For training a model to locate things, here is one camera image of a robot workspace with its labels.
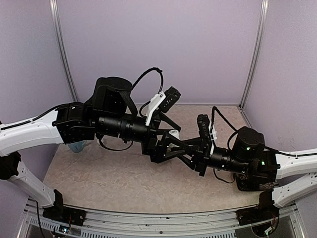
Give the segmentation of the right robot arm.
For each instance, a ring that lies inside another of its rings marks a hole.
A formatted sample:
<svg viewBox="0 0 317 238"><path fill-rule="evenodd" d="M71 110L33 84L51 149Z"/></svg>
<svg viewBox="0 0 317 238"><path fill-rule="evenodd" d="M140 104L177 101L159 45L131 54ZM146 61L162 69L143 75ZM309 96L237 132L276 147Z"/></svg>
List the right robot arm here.
<svg viewBox="0 0 317 238"><path fill-rule="evenodd" d="M201 176L208 167L236 175L239 190L260 191L259 205L253 209L264 220L273 207L281 208L317 189L317 151L282 152L268 148L264 135L249 127L233 133L231 149L216 147L212 135L179 142L189 165Z"/></svg>

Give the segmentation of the white pill bottle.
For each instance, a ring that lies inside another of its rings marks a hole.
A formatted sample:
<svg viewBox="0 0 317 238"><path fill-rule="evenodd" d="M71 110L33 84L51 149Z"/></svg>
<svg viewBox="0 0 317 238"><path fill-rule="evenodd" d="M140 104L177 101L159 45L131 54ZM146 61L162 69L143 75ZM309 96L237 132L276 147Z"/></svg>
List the white pill bottle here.
<svg viewBox="0 0 317 238"><path fill-rule="evenodd" d="M179 131L177 129L170 130L169 134L179 139Z"/></svg>

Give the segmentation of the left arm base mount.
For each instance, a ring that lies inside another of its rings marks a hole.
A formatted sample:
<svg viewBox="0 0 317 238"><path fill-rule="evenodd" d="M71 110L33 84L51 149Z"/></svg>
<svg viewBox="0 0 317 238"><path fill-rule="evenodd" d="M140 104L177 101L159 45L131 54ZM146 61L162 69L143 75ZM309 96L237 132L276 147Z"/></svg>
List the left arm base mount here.
<svg viewBox="0 0 317 238"><path fill-rule="evenodd" d="M43 217L45 218L81 227L86 219L86 214L85 210L65 206L63 206L63 208L57 208L55 206L44 208L43 211Z"/></svg>

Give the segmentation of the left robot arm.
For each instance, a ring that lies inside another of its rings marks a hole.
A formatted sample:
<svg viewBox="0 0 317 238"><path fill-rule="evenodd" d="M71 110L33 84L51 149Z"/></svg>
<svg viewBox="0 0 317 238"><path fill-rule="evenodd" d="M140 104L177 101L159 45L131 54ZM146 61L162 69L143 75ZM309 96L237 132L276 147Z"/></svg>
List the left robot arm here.
<svg viewBox="0 0 317 238"><path fill-rule="evenodd" d="M124 78L101 77L96 81L91 98L84 103L61 104L34 118L2 124L0 178L18 184L45 210L63 221L69 216L69 209L63 204L62 194L26 170L20 150L111 136L124 142L141 143L142 153L155 163L192 154L193 146L159 128L164 121L179 129L165 113L179 99L180 93L175 88L158 91L149 102L146 116L140 117L131 98L135 86Z"/></svg>

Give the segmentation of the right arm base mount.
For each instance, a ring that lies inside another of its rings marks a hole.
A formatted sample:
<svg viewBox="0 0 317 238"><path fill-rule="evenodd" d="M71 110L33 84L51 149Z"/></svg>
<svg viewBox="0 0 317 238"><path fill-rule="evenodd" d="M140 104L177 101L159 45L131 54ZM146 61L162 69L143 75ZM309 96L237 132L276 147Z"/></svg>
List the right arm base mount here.
<svg viewBox="0 0 317 238"><path fill-rule="evenodd" d="M273 219L279 216L279 208L272 204L256 205L236 211L237 220L240 226L258 223Z"/></svg>

